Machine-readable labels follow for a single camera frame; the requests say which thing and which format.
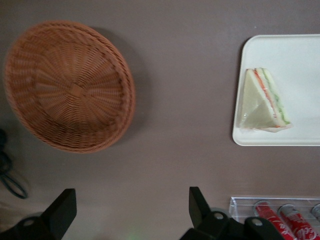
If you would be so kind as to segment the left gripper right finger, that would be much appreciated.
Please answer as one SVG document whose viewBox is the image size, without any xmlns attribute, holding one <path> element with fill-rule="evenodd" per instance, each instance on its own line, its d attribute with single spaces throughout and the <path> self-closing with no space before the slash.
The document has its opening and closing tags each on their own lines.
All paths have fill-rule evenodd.
<svg viewBox="0 0 320 240">
<path fill-rule="evenodd" d="M 188 211 L 194 228 L 197 228 L 211 213 L 210 206 L 197 186 L 189 188 Z"/>
</svg>

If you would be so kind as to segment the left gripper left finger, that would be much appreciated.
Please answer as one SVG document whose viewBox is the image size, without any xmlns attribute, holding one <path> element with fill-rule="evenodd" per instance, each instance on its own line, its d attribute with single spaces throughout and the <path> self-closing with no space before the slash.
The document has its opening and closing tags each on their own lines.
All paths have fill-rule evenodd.
<svg viewBox="0 0 320 240">
<path fill-rule="evenodd" d="M 55 240 L 61 240 L 77 215 L 76 190 L 65 189 L 41 214 Z"/>
</svg>

